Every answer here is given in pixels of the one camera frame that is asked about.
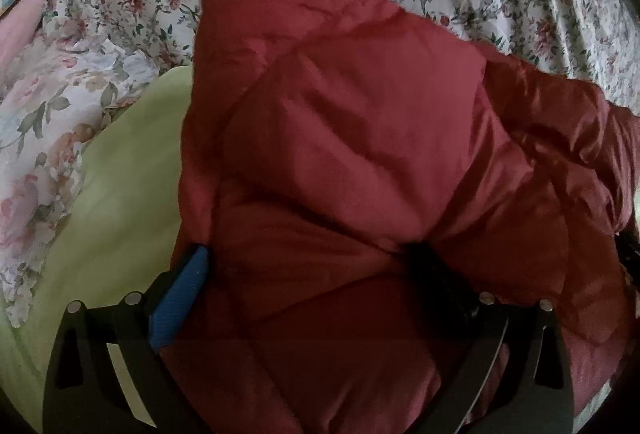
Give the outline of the pink pillow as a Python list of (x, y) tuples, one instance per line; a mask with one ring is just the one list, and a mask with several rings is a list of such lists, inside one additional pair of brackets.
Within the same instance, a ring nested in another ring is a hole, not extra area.
[(19, 0), (1, 18), (1, 71), (32, 40), (43, 17), (45, 0)]

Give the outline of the light green bed sheet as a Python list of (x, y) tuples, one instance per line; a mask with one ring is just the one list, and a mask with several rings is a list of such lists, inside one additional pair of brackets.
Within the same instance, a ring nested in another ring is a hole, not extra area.
[(20, 328), (1, 322), (1, 388), (36, 431), (56, 331), (69, 302), (116, 304), (168, 269), (178, 235), (180, 133), (192, 70), (145, 89), (82, 156), (84, 187), (54, 239)]

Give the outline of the pastel large-flower fabric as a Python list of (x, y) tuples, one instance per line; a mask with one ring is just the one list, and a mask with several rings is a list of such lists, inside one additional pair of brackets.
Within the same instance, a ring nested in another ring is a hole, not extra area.
[(27, 320), (44, 258), (82, 186), (88, 143), (157, 78), (142, 51), (36, 36), (1, 75), (1, 308)]

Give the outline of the dark red quilted jacket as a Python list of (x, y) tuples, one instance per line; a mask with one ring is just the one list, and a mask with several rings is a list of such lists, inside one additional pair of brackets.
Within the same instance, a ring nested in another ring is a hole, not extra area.
[(389, 0), (202, 0), (177, 247), (218, 276), (163, 358), (217, 433), (400, 433), (444, 352), (409, 307), (426, 245), (504, 304), (546, 299), (574, 406), (616, 373), (639, 120), (591, 82)]

